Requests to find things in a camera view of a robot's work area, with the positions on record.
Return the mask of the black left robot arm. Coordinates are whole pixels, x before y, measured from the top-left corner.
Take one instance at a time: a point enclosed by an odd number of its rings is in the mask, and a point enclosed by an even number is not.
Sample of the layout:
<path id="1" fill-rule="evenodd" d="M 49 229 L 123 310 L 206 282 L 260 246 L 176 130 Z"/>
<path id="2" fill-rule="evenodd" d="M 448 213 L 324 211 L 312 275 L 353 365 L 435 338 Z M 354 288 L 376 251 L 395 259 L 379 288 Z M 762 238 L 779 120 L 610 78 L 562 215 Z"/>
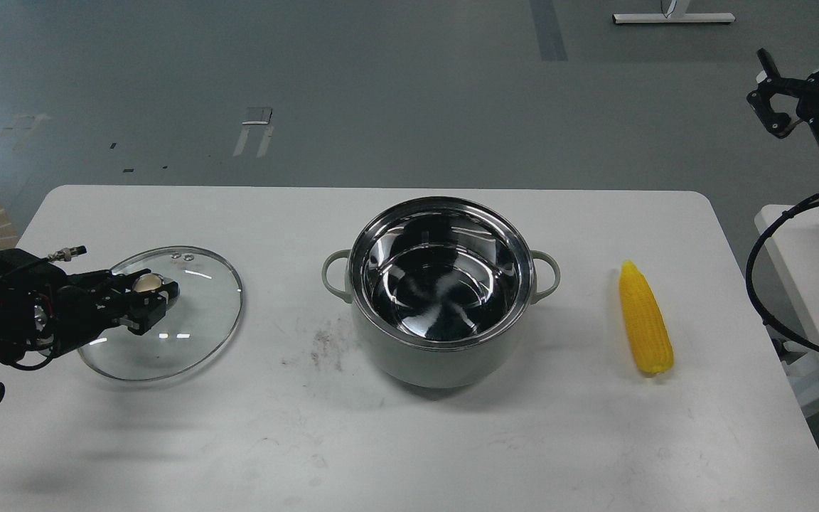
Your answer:
<path id="1" fill-rule="evenodd" d="M 123 326 L 143 335 L 178 299 L 178 283 L 150 269 L 68 274 L 59 268 L 60 260 L 86 252 L 65 247 L 39 257 L 17 247 L 0 250 L 0 364 L 39 370 L 106 330 Z"/>

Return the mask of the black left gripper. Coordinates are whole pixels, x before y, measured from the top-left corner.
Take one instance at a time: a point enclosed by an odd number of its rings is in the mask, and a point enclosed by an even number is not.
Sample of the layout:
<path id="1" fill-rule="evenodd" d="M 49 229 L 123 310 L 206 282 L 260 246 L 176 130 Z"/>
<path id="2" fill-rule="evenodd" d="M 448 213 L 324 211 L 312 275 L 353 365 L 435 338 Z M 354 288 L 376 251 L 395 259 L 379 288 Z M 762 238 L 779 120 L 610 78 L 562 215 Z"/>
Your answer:
<path id="1" fill-rule="evenodd" d="M 68 274 L 18 247 L 0 250 L 0 363 L 42 369 L 108 326 L 144 335 L 179 294 L 178 282 L 147 268 Z"/>

